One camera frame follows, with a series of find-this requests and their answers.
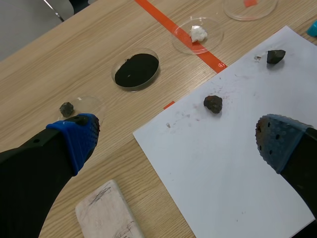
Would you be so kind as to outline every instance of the orange tape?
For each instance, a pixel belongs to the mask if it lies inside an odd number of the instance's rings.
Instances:
[[[165,16],[160,10],[158,10],[155,6],[149,3],[147,0],[135,0],[137,4],[139,4],[145,11],[147,11],[152,17],[154,17],[162,26],[164,26],[170,33],[172,33],[175,37],[177,37],[184,45],[190,48],[192,51],[201,51],[206,48],[203,47],[199,43],[192,43],[191,37],[178,26],[167,16]],[[216,56],[214,56],[209,51],[197,55],[202,61],[204,61],[210,68],[212,68],[216,73],[220,73],[227,66],[221,62]]]
[[[169,108],[170,106],[172,106],[175,102],[171,101],[169,104],[167,104],[165,107],[163,107],[163,109],[165,110],[166,108]]]

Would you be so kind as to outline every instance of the wood grain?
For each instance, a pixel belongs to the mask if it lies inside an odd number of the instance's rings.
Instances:
[[[227,17],[221,0],[150,2],[176,23],[190,16],[217,20],[224,39],[212,53],[227,65],[284,25],[317,43],[305,33],[317,18],[311,0],[280,0],[273,13],[251,22]],[[120,90],[111,78],[113,64],[132,48],[155,51],[161,67],[156,82],[137,93]],[[58,196],[41,237],[82,238],[75,206],[110,179],[118,182],[145,237],[194,237],[132,132],[214,75],[197,56],[177,51],[170,33],[132,0],[98,0],[2,61],[2,150],[21,145],[55,121],[67,99],[92,95],[105,109],[98,146]]]

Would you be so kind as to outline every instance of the white crystal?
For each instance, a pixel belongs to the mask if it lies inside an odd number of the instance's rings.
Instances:
[[[192,42],[201,42],[208,37],[208,34],[201,26],[192,26],[190,37],[192,38]]]

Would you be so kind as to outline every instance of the rock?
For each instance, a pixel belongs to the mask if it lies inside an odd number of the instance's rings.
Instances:
[[[284,50],[268,51],[266,62],[270,64],[277,64],[284,58],[285,53],[286,52]]]
[[[222,109],[222,98],[216,95],[207,96],[204,100],[204,106],[213,113],[218,114],[221,112]]]
[[[67,118],[74,112],[74,106],[69,102],[63,103],[60,106],[59,111],[63,115],[63,117]]]

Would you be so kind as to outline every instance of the blue plastic cap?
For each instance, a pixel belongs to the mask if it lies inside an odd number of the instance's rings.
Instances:
[[[280,174],[310,125],[280,115],[260,118],[256,128],[258,150],[263,159]]]
[[[307,30],[307,34],[310,36],[317,36],[317,21],[315,21]]]
[[[46,128],[53,128],[63,133],[74,175],[78,174],[91,156],[97,146],[99,136],[99,120],[95,115],[79,114],[78,116],[85,116],[85,124],[59,120],[46,126]]]

